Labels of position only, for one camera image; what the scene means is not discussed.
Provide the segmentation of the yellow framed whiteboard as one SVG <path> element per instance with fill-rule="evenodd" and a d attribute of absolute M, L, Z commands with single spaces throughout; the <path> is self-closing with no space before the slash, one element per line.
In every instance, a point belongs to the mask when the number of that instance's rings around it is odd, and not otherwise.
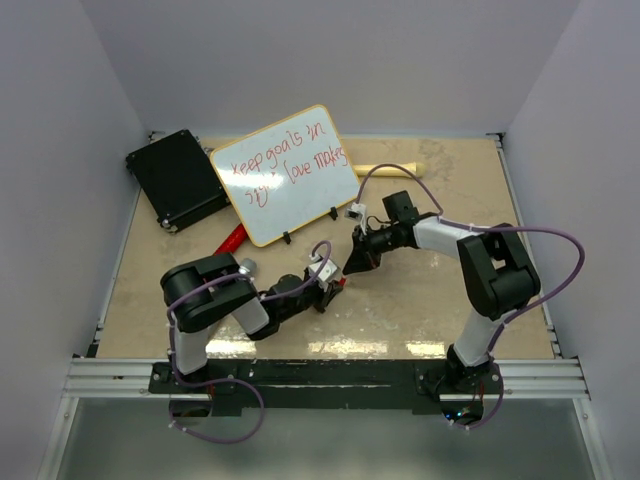
<path fill-rule="evenodd" d="M 249 240 L 265 247 L 355 199 L 360 182 L 328 109 L 314 105 L 209 155 Z"/>

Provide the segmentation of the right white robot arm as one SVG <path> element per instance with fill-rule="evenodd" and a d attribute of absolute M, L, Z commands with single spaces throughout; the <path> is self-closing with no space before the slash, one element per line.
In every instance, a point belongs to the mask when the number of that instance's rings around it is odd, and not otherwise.
<path fill-rule="evenodd" d="M 490 372 L 492 342 L 507 317 L 539 294 L 539 276 L 508 224 L 489 232 L 448 225 L 434 213 L 419 213 L 406 191 L 385 197 L 383 205 L 388 220 L 378 229 L 368 226 L 365 205 L 352 203 L 346 210 L 346 217 L 358 225 L 343 272 L 374 270 L 384 253 L 399 248 L 434 251 L 458 260 L 472 310 L 461 335 L 448 348 L 437 383 L 469 392 Z"/>

